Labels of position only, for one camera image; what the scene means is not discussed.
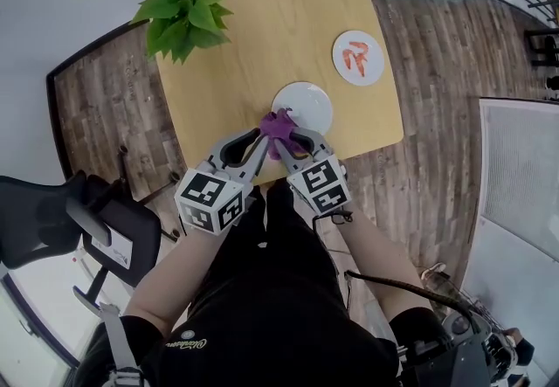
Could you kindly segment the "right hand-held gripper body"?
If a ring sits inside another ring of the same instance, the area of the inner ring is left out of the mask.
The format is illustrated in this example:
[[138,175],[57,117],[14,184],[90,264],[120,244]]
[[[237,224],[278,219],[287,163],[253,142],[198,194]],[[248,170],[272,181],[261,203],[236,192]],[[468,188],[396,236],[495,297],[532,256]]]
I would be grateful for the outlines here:
[[306,154],[305,169],[287,176],[290,188],[304,200],[317,216],[341,209],[351,200],[345,169],[335,154],[313,158]]

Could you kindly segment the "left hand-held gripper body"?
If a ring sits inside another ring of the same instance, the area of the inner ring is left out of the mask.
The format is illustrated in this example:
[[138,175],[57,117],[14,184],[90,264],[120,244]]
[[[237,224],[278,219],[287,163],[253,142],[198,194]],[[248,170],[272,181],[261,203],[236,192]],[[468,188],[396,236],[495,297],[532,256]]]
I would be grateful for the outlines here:
[[247,211],[252,188],[251,182],[218,169],[209,160],[188,168],[175,194],[183,229],[212,235],[228,232]]

